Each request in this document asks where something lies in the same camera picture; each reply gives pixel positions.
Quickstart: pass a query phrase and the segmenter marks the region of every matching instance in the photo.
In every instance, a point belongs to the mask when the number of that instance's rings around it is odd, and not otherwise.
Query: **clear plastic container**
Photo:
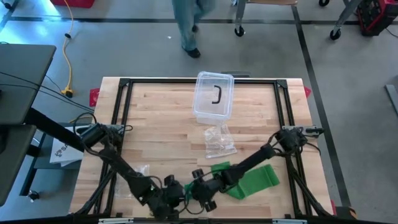
[[[193,114],[198,123],[218,125],[230,119],[233,95],[232,75],[200,72],[193,99]]]

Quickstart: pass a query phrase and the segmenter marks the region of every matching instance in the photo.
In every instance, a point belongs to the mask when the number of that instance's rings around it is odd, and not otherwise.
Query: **gray floor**
[[[318,1],[301,0],[297,9],[303,21],[334,21],[344,5],[332,1],[320,8]],[[235,8],[228,0],[217,0],[216,9],[206,19],[233,19]],[[0,15],[7,11],[0,8]],[[79,18],[171,19],[170,1],[96,0],[91,9],[73,9]],[[22,22],[15,18],[68,17],[64,7],[49,1],[21,0],[10,21],[0,32],[0,41],[15,44],[51,44],[57,46],[48,76],[61,88],[68,79],[68,67],[62,57],[63,34],[70,22]],[[292,21],[290,6],[248,5],[244,19]],[[294,24],[245,24],[246,34],[233,34],[233,24],[199,24],[197,35],[202,57],[191,59],[181,50],[174,23],[90,23],[76,22],[67,54],[73,66],[74,101],[88,104],[88,92],[100,86],[104,76],[195,77],[202,70],[212,72],[249,72],[252,77],[310,79]],[[335,142],[352,206],[359,218],[396,223],[398,220],[398,157],[395,138],[398,117],[384,90],[397,74],[397,39],[386,31],[379,37],[365,38],[358,26],[344,26],[341,39],[332,42],[332,26],[303,25],[320,96]],[[397,26],[390,26],[398,34]],[[56,90],[47,79],[44,85]],[[315,124],[320,124],[314,95],[308,99]],[[82,111],[39,94],[34,107],[50,118],[67,122]],[[319,140],[323,168],[331,198],[340,198],[326,144]],[[43,200],[30,203],[18,197],[24,174],[20,174],[0,220],[49,217],[68,212],[76,171],[43,170],[33,188],[43,192]]]

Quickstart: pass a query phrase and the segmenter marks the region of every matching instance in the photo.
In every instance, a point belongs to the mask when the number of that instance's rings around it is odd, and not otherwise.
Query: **red machine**
[[[51,0],[51,3],[58,6],[66,6],[64,0]],[[67,3],[70,7],[91,8],[94,0],[67,0]]]
[[[357,13],[362,35],[379,35],[398,16],[398,0],[363,0]]]

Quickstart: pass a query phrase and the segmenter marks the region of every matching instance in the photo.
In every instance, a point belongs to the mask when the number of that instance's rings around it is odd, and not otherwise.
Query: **yellow extension cord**
[[[71,85],[72,85],[72,66],[70,65],[68,56],[65,53],[65,49],[67,47],[67,40],[70,39],[70,34],[72,33],[72,29],[73,29],[73,14],[72,14],[72,11],[70,10],[70,7],[69,7],[69,4],[68,4],[67,0],[63,0],[63,1],[65,2],[65,4],[68,7],[69,14],[70,14],[70,17],[72,19],[72,24],[70,26],[69,32],[67,34],[65,34],[65,40],[63,41],[63,47],[62,47],[63,57],[65,57],[65,60],[67,61],[68,66],[69,66],[69,81],[68,81],[68,84],[66,85],[65,89],[62,90],[61,93],[66,95],[67,97],[71,98],[73,96],[73,90],[71,88]]]

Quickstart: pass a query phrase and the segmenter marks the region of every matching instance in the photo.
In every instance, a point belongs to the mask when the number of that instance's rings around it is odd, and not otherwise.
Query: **black shoe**
[[[192,32],[198,32],[199,28],[196,25],[193,25]]]
[[[184,51],[186,51],[187,54],[188,54],[189,56],[191,56],[191,58],[198,58],[198,57],[200,57],[200,52],[199,52],[198,49],[193,49],[193,50],[185,50],[185,49],[184,49]]]

